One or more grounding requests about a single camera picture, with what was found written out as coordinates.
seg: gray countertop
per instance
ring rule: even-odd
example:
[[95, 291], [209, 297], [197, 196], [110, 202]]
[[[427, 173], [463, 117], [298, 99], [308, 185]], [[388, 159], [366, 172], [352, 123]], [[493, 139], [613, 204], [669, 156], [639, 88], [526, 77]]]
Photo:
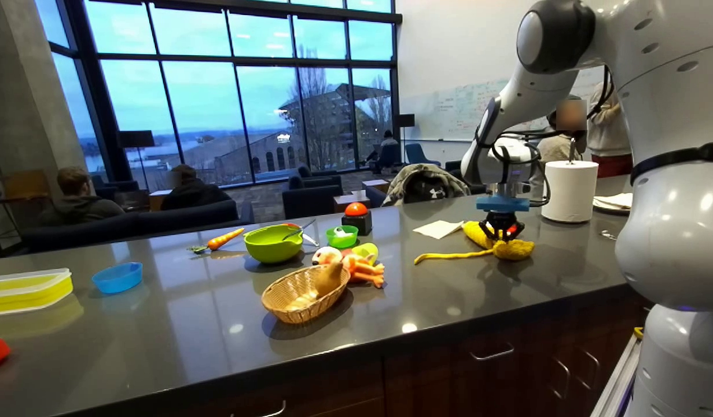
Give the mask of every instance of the gray countertop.
[[[0, 366], [0, 414], [88, 410], [624, 284], [613, 260], [624, 218], [606, 212], [586, 225], [547, 223], [537, 207], [519, 212], [522, 235], [537, 240], [528, 262], [414, 265], [425, 249], [476, 248], [461, 232], [443, 240], [412, 232], [432, 219], [484, 218], [475, 202], [375, 207], [370, 239], [381, 249], [387, 286], [349, 286], [333, 309], [302, 327], [280, 323], [258, 293], [309, 256], [258, 265], [240, 239], [215, 256], [190, 255], [219, 228], [0, 260], [0, 273], [68, 265], [73, 275], [73, 293], [58, 306], [0, 318], [0, 338], [14, 349]], [[313, 219], [306, 232], [318, 239], [340, 225], [340, 216]], [[145, 265], [140, 286], [95, 293], [92, 273], [131, 260]]]

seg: glass window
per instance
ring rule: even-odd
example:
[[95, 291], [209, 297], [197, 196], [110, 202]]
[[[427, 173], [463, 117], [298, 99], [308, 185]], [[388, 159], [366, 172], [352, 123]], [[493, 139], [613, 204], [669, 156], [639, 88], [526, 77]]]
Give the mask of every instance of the glass window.
[[366, 12], [390, 12], [390, 0], [346, 0], [349, 8], [366, 8]]
[[308, 137], [309, 172], [353, 169], [353, 117], [346, 68], [301, 66], [302, 109], [292, 121]]
[[100, 53], [155, 50], [144, 5], [110, 5], [85, 0], [85, 13]]
[[[239, 66], [250, 152], [257, 180], [286, 177], [306, 165], [306, 139], [294, 121], [298, 92], [292, 66]], [[278, 169], [270, 152], [292, 146], [296, 165]]]
[[184, 162], [206, 182], [250, 182], [239, 88], [230, 63], [164, 63]]
[[289, 19], [231, 13], [237, 56], [292, 57]]
[[335, 7], [342, 8], [342, 0], [292, 0], [292, 5]]
[[184, 12], [153, 7], [153, 28], [159, 53], [230, 56], [221, 12]]
[[390, 129], [390, 88], [388, 68], [353, 68], [353, 102], [356, 102], [356, 147], [359, 162], [380, 146], [381, 131]]
[[56, 0], [35, 0], [35, 7], [46, 38], [61, 46], [69, 46]]
[[155, 146], [128, 147], [131, 177], [145, 189], [166, 189], [177, 165], [176, 137], [157, 63], [102, 60], [117, 129], [151, 129]]
[[103, 156], [100, 152], [98, 131], [85, 103], [85, 94], [78, 81], [77, 63], [72, 57], [54, 53], [54, 63], [58, 68], [61, 88], [65, 94], [65, 102], [69, 107], [73, 129], [78, 137], [78, 146], [84, 150], [85, 169], [91, 175], [100, 175], [107, 180]]
[[340, 21], [296, 21], [298, 57], [346, 57], [345, 22]]
[[352, 60], [390, 60], [393, 28], [388, 22], [349, 21]]

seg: blue plate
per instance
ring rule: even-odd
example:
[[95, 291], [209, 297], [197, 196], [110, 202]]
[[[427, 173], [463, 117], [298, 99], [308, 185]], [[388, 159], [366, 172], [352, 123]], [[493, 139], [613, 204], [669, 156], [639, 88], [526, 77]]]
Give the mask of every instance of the blue plate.
[[103, 297], [129, 291], [137, 284], [140, 284], [140, 279], [144, 279], [144, 264], [139, 262], [117, 264], [92, 275], [98, 291]]

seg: white robot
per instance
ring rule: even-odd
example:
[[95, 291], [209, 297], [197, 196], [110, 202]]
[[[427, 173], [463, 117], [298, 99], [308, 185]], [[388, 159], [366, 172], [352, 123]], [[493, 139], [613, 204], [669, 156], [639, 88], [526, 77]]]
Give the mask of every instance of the white robot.
[[519, 68], [463, 154], [547, 115], [583, 66], [613, 78], [632, 144], [634, 206], [615, 240], [656, 301], [628, 417], [713, 417], [713, 0], [541, 0], [519, 26]]

